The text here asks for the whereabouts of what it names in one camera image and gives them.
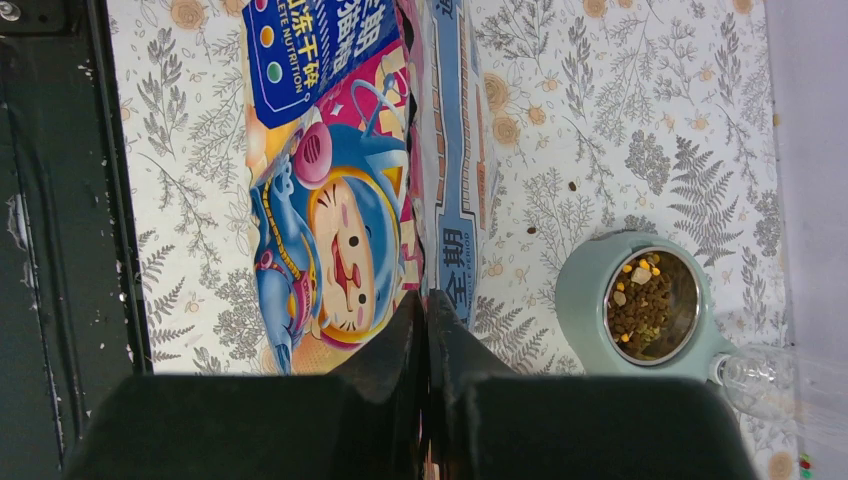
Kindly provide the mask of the pink pet food bag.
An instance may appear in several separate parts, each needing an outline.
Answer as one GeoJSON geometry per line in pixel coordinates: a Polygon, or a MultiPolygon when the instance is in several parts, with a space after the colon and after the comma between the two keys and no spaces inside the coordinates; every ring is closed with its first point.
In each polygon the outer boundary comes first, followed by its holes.
{"type": "Polygon", "coordinates": [[[443,292],[471,327],[497,165],[469,3],[242,16],[262,369],[335,368],[411,292],[443,292]]]}

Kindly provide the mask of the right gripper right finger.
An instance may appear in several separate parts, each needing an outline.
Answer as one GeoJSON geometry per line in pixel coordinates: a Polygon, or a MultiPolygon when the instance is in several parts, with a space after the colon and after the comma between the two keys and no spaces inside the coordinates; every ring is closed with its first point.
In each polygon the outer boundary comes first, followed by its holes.
{"type": "Polygon", "coordinates": [[[445,292],[429,292],[426,322],[429,466],[438,479],[472,479],[479,422],[474,386],[514,371],[460,321],[445,292]]]}

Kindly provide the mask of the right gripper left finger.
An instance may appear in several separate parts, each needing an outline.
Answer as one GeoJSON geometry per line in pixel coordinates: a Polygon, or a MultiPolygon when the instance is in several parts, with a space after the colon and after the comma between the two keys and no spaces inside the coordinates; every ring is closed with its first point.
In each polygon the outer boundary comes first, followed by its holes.
{"type": "Polygon", "coordinates": [[[425,312],[407,293],[383,330],[332,371],[345,381],[333,479],[421,477],[425,312]]]}

